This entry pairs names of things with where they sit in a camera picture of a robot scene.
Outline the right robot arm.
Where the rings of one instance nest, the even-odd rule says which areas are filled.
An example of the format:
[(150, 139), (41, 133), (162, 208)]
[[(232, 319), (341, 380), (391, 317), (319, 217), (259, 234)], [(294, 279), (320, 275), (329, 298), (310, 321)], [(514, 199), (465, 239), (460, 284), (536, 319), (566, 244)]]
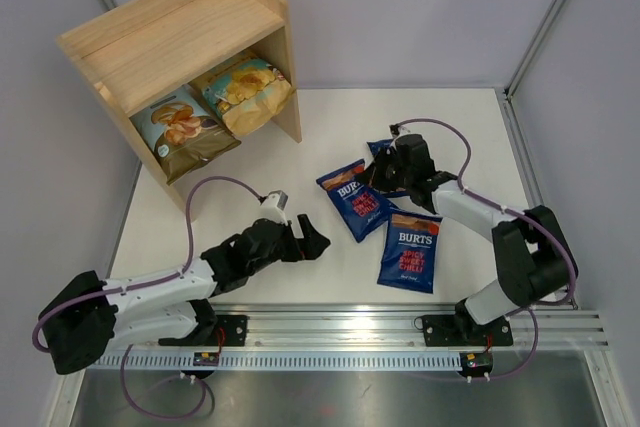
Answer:
[(493, 247), (496, 280), (459, 301), (442, 323), (425, 316), (427, 345), (499, 344), (508, 315), (543, 304), (560, 288), (574, 291), (578, 268), (550, 208), (516, 211), (483, 197), (463, 185), (461, 174), (437, 169), (421, 135), (399, 124), (390, 131), (390, 144), (357, 180), (381, 193), (403, 190), (415, 205), (469, 228)]

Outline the tan kettle chips bag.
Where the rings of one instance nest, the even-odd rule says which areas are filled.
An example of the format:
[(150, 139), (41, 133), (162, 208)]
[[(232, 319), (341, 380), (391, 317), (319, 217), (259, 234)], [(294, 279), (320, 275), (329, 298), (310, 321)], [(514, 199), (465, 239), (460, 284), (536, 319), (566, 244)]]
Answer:
[(189, 82), (235, 136), (262, 127), (284, 108), (293, 87), (275, 66), (246, 49)]

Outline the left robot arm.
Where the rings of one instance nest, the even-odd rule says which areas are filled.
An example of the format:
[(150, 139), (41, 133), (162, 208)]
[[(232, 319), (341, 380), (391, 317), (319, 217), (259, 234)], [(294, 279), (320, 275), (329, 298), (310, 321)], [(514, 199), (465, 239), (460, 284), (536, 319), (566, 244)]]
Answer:
[(221, 336), (211, 298), (244, 286), (273, 263), (316, 260), (330, 246), (307, 215), (298, 221), (300, 237), (289, 223), (261, 218), (188, 265), (147, 276), (102, 280), (83, 272), (39, 314), (34, 343), (59, 375), (135, 344), (212, 345)]

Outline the blue Burts bag upside-down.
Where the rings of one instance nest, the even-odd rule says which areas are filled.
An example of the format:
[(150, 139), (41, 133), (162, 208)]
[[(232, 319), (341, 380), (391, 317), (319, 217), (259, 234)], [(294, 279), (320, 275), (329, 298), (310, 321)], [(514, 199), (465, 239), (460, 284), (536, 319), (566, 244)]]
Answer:
[(408, 187), (415, 180), (416, 141), (407, 136), (395, 141), (371, 143), (376, 146), (373, 161), (367, 168), (366, 184), (388, 198), (409, 197)]

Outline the light blue cassava chips bag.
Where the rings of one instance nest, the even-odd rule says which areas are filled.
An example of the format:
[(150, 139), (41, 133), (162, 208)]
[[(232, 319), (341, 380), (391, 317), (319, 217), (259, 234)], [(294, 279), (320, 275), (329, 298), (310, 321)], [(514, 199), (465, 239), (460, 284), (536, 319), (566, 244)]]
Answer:
[(241, 145), (180, 87), (130, 117), (171, 185)]

